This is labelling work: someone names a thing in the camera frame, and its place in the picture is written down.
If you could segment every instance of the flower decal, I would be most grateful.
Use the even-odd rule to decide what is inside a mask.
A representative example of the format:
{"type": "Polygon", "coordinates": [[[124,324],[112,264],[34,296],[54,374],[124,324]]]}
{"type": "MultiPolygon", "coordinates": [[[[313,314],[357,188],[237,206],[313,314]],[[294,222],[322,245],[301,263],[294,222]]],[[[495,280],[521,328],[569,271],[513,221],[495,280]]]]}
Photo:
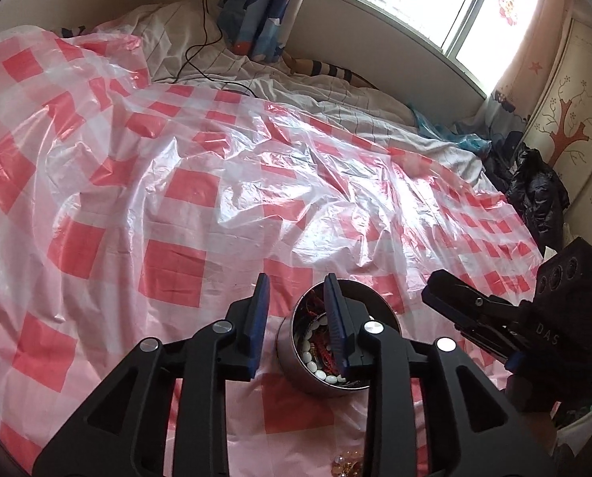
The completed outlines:
{"type": "Polygon", "coordinates": [[[518,22],[518,15],[515,9],[515,0],[499,0],[499,15],[513,27],[518,22]]]}

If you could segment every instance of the window sill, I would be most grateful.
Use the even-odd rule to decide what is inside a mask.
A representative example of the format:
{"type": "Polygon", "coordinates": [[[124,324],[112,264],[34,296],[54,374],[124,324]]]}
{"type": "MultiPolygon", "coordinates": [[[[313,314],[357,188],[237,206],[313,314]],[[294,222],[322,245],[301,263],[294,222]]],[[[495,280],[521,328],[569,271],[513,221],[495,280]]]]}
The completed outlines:
{"type": "Polygon", "coordinates": [[[446,64],[451,70],[453,70],[459,77],[464,79],[466,83],[472,87],[482,98],[486,98],[488,95],[486,91],[484,91],[475,78],[469,74],[463,66],[454,63],[450,59],[448,59],[437,46],[435,46],[430,41],[426,40],[424,37],[419,35],[416,31],[414,31],[411,27],[402,23],[400,20],[395,18],[394,16],[388,14],[383,9],[379,9],[376,6],[371,5],[369,2],[365,2],[364,0],[342,0],[348,4],[351,4],[355,7],[358,7],[360,10],[364,12],[368,12],[372,16],[378,18],[379,20],[383,21],[390,27],[395,28],[399,32],[402,32],[404,35],[408,36],[408,38],[412,39],[420,46],[424,47],[424,49],[428,50],[432,53],[435,57],[437,57],[442,63],[446,64]]]}

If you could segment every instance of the plastic tablecloth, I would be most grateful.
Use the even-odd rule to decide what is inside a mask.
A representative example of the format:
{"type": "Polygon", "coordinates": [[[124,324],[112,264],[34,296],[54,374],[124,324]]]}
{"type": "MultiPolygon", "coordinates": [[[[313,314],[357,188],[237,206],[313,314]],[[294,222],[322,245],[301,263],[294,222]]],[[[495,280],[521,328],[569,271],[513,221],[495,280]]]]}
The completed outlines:
{"type": "MultiPolygon", "coordinates": [[[[362,443],[366,401],[282,376],[275,336],[300,295],[329,272],[362,281],[406,336],[454,337],[502,385],[420,292],[445,268],[517,303],[540,262],[502,194],[422,155],[286,105],[151,84],[133,36],[0,34],[0,437],[27,469],[140,339],[191,336],[263,271],[261,368],[227,387],[230,471],[327,477],[362,443]]],[[[418,432],[425,465],[419,413],[418,432]]]]}

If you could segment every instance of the window frame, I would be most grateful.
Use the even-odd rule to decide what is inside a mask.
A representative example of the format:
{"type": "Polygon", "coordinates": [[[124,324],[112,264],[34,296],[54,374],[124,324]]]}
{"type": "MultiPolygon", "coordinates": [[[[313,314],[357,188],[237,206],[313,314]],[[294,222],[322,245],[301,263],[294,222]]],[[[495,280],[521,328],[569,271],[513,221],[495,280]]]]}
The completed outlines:
{"type": "Polygon", "coordinates": [[[466,38],[468,37],[468,33],[470,32],[473,24],[479,12],[486,0],[470,0],[468,5],[466,5],[466,1],[464,1],[464,5],[462,5],[462,9],[460,10],[459,14],[455,18],[453,29],[448,33],[446,39],[444,40],[443,44],[438,45],[433,43],[430,39],[424,36],[422,33],[415,30],[411,25],[405,23],[404,21],[396,18],[393,15],[390,15],[388,12],[385,12],[380,7],[374,5],[373,3],[367,0],[358,0],[359,2],[371,7],[372,9],[384,14],[385,16],[397,21],[402,25],[406,31],[411,34],[417,36],[417,39],[421,40],[421,43],[430,45],[432,49],[437,50],[443,57],[448,59],[454,66],[457,67],[465,76],[470,79],[473,84],[475,84],[477,91],[480,94],[487,95],[488,91],[492,91],[492,88],[485,88],[482,83],[475,77],[466,66],[464,66],[461,62],[457,60],[457,55],[461,50],[466,38]]]}

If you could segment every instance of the bed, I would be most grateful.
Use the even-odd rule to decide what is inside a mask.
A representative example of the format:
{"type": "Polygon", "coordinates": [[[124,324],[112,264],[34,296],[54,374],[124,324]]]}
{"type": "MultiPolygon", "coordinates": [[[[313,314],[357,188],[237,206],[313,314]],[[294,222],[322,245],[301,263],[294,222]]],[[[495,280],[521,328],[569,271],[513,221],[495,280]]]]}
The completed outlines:
{"type": "Polygon", "coordinates": [[[275,355],[282,318],[328,272],[380,292],[406,336],[452,336],[505,384],[503,366],[420,298],[440,268],[514,303],[532,297],[541,256],[481,162],[420,137],[384,93],[222,42],[193,60],[219,81],[191,66],[171,84],[204,42],[202,20],[177,3],[71,39],[0,33],[0,438],[27,469],[141,338],[191,336],[262,271],[262,365],[227,388],[233,476],[328,476],[362,443],[366,397],[304,395],[275,355]]]}

